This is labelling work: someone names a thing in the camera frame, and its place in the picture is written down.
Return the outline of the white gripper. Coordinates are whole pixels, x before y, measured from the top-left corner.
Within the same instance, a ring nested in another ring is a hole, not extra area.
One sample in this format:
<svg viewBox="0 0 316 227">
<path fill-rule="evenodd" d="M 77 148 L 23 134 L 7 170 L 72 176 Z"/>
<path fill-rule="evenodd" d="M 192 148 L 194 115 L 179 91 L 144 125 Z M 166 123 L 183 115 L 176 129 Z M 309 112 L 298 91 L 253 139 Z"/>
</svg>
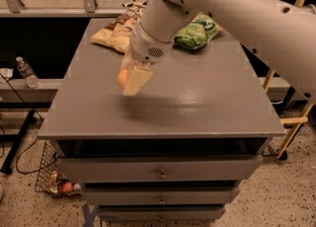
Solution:
<svg viewBox="0 0 316 227">
<path fill-rule="evenodd" d="M 122 59 L 119 70 L 124 75 L 122 93 L 135 96 L 149 81 L 152 70 L 147 65 L 132 65 L 132 58 L 139 62 L 162 62 L 173 46 L 173 32 L 158 31 L 151 34 L 138 21 L 131 32 L 129 49 Z"/>
</svg>

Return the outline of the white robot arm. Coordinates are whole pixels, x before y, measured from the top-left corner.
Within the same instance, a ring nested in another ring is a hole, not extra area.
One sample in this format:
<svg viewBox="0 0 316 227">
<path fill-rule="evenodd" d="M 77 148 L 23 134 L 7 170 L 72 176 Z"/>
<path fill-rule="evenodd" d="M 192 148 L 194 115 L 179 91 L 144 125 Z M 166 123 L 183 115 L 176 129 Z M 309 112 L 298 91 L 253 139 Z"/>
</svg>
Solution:
<svg viewBox="0 0 316 227">
<path fill-rule="evenodd" d="M 178 31 L 206 13 L 306 100 L 316 104 L 316 16 L 279 0 L 149 0 L 131 31 L 121 67 L 129 73 L 122 88 L 134 96 L 162 62 Z"/>
</svg>

